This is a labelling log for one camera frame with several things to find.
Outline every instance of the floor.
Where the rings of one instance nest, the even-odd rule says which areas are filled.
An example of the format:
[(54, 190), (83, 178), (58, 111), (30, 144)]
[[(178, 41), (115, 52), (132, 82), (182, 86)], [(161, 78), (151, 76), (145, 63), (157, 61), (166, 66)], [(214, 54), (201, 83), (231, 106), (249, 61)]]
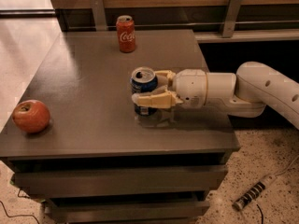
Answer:
[[(1, 0), (4, 7), (29, 7), (28, 0), (11, 4)], [(48, 0), (36, 0), (39, 7), (47, 7)], [(55, 19), (0, 20), (0, 131), (4, 128), (14, 106), (34, 76), (52, 42), (60, 33)], [(232, 203), (269, 173), (283, 170), (299, 154), (299, 132), (293, 127), (235, 129), (241, 149), (228, 161), (229, 173), (218, 190), (210, 191), (207, 199), (211, 207), (196, 224), (252, 224), (299, 223), (299, 160), (267, 188), (242, 212)], [(12, 172), (0, 162), (0, 223), (54, 224), (43, 214), (37, 201), (18, 197), (25, 193), (10, 185)]]

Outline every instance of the red apple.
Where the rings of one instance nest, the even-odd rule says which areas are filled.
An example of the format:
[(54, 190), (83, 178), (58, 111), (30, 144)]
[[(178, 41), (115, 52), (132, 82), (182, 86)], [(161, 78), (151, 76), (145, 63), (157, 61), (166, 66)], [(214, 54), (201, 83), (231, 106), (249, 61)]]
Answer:
[(38, 133), (48, 126), (50, 112), (44, 103), (38, 100), (27, 100), (14, 108), (12, 120), (22, 131)]

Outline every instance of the table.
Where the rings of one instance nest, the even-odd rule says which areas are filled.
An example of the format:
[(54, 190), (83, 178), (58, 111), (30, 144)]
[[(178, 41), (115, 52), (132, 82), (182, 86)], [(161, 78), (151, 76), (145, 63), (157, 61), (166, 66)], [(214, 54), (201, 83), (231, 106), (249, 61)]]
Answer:
[(208, 71), (193, 32), (136, 31), (136, 44), (122, 53), (115, 32), (61, 33), (21, 98), (49, 107), (49, 127), (27, 134), (9, 119), (0, 134), (12, 181), (58, 223), (186, 223), (239, 150), (215, 107), (134, 111), (135, 68)]

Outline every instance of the pepsi can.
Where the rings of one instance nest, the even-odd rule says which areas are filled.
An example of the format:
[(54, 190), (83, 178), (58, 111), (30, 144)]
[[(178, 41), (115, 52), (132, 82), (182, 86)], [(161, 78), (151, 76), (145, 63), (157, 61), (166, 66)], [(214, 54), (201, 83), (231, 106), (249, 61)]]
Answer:
[[(157, 88), (158, 78), (155, 72), (148, 67), (138, 67), (131, 76), (132, 93), (150, 92)], [(135, 112), (140, 116), (149, 116), (156, 112), (156, 108), (143, 107), (135, 104)]]

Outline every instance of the robotic arm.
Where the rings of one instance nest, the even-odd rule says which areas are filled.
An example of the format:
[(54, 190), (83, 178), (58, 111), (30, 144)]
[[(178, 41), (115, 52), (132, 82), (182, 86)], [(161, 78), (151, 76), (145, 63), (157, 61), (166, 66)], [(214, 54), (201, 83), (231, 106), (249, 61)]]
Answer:
[(133, 94), (135, 104), (162, 109), (216, 106), (228, 115), (245, 118), (261, 115), (269, 105), (299, 129), (299, 84), (263, 63), (243, 63), (236, 74), (200, 69), (155, 73), (158, 89)]

